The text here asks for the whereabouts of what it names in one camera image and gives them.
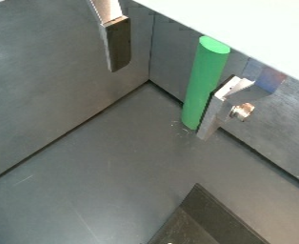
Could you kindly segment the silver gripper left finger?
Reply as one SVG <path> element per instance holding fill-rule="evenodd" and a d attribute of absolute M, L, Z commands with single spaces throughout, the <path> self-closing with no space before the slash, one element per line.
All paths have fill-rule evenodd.
<path fill-rule="evenodd" d="M 104 43 L 108 70 L 116 72 L 131 61 L 131 19 L 120 0 L 86 0 L 94 13 Z"/>

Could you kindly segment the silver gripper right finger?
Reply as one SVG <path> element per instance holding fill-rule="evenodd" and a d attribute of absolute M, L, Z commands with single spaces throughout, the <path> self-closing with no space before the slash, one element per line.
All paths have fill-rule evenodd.
<path fill-rule="evenodd" d="M 197 137 L 207 140 L 233 118 L 244 122 L 256 108 L 252 102 L 271 95 L 284 81 L 284 74 L 263 74 L 256 81 L 233 76 L 211 96 Z"/>

